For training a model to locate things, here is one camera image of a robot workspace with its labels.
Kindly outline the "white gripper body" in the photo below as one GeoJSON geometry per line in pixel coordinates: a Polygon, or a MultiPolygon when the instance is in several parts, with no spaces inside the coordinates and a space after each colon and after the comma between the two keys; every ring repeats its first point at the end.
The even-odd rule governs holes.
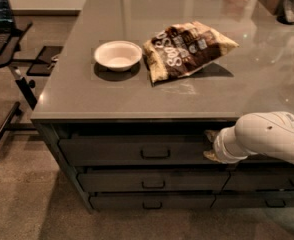
{"type": "Polygon", "coordinates": [[[234,127],[222,129],[213,147],[218,160],[222,163],[237,163],[248,157],[245,148],[237,141],[234,127]]]}

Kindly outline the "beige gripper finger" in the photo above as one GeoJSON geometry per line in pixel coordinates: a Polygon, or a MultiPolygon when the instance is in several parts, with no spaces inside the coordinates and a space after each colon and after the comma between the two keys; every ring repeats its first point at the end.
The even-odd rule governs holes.
{"type": "Polygon", "coordinates": [[[207,139],[213,143],[215,139],[217,138],[219,132],[216,130],[205,130],[204,134],[206,135],[207,139]]]}
{"type": "Polygon", "coordinates": [[[220,162],[219,158],[217,157],[216,153],[213,150],[204,151],[203,155],[211,161],[220,162]]]}

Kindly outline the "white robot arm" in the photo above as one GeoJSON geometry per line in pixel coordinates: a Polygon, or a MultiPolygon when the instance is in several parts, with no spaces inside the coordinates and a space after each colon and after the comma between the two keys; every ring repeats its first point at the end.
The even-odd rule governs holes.
{"type": "Polygon", "coordinates": [[[284,111],[250,113],[234,126],[206,130],[212,149],[206,158],[235,164],[254,155],[265,155],[294,165],[294,114],[284,111]]]}

